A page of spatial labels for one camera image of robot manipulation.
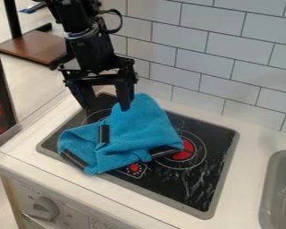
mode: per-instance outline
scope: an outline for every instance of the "sink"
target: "sink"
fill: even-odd
[[[259,221],[262,229],[286,229],[286,151],[269,159]]]

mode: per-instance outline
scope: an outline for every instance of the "black stovetop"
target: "black stovetop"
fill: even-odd
[[[64,130],[107,117],[116,98],[101,94],[97,103],[99,106],[91,113],[82,110],[52,132],[41,142],[38,151],[56,153],[58,137]],[[108,174],[118,179],[110,181],[132,187],[134,191],[192,215],[210,218],[215,212],[237,134],[179,114],[167,112],[167,115],[183,139],[184,151],[147,164],[138,162],[111,171]]]

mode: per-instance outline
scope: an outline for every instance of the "blue cloth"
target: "blue cloth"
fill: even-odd
[[[110,143],[97,143],[101,124],[110,125]],[[88,163],[86,174],[101,174],[139,160],[148,162],[148,150],[163,145],[183,148],[165,111],[148,95],[136,94],[127,112],[116,104],[103,121],[63,132],[58,152],[70,150]]]
[[[34,13],[35,11],[31,11],[30,9],[23,9],[19,11],[20,13],[27,13],[27,14],[31,14]]]

